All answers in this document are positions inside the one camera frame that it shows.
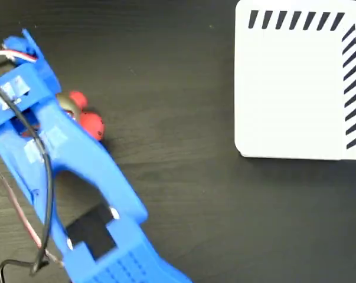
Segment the red ball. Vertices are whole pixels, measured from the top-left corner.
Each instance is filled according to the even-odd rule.
[[[80,110],[87,107],[88,101],[83,93],[73,90],[70,92],[69,96],[77,104]]]
[[[104,123],[98,114],[82,112],[79,123],[94,139],[101,140],[103,138]]]

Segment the gold object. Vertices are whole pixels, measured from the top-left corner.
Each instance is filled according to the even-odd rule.
[[[67,111],[68,114],[71,115],[71,117],[75,121],[79,122],[81,110],[74,102],[74,100],[72,100],[66,93],[59,93],[56,96],[57,96],[58,103],[60,103],[61,108]]]

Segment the red and white wire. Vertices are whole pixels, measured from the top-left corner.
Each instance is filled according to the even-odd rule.
[[[14,58],[19,58],[19,59],[23,59],[23,60],[26,60],[31,63],[35,63],[37,60],[36,57],[30,56],[26,53],[23,53],[23,52],[20,52],[17,50],[11,50],[11,49],[0,50],[0,56],[6,56],[10,60],[13,60]]]
[[[30,224],[30,222],[28,221],[26,215],[24,214],[24,211],[22,209],[22,207],[19,204],[18,198],[14,193],[14,190],[12,189],[11,185],[8,183],[8,181],[6,180],[5,176],[0,172],[0,178],[3,182],[3,184],[5,185],[7,192],[8,192],[8,198],[11,201],[11,203],[13,204],[21,222],[24,225],[24,228],[27,230],[27,232],[29,233],[29,235],[31,236],[32,240],[35,242],[35,244],[40,248],[41,246],[41,239],[40,237],[37,235],[35,229],[32,227],[32,225]],[[63,262],[55,255],[53,255],[50,251],[45,250],[45,255],[51,259],[52,261],[54,261],[55,263],[57,263],[59,266],[63,267],[64,264]]]

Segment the dark wooden table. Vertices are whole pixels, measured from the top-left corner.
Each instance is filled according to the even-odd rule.
[[[88,95],[149,210],[146,233],[194,282],[356,282],[356,162],[246,160],[234,147],[236,2],[6,0],[0,38],[29,28],[63,88]],[[62,173],[57,199],[67,223],[98,195]],[[0,183],[0,262],[35,252]],[[55,266],[6,274],[67,282]]]

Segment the black cable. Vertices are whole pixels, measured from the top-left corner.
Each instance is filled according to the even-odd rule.
[[[44,159],[45,170],[47,173],[47,204],[46,204],[46,212],[45,212],[45,221],[43,227],[43,235],[41,237],[41,246],[37,252],[37,256],[33,263],[24,262],[24,261],[16,261],[13,259],[7,259],[2,262],[0,265],[0,282],[5,283],[4,281],[4,267],[6,265],[17,265],[22,267],[30,268],[30,275],[33,276],[38,272],[42,267],[46,266],[48,262],[43,261],[45,256],[45,250],[47,249],[50,229],[51,229],[51,219],[52,219],[52,210],[53,210],[53,199],[54,199],[54,185],[53,185],[53,173],[52,173],[52,165],[49,154],[44,146],[43,141],[40,139],[38,133],[34,130],[33,126],[29,123],[28,119],[22,114],[18,106],[15,105],[8,97],[7,93],[0,87],[0,98],[8,105],[8,107],[14,112],[15,116],[20,120],[20,122],[27,128],[28,132],[35,140],[36,146],[40,151]]]

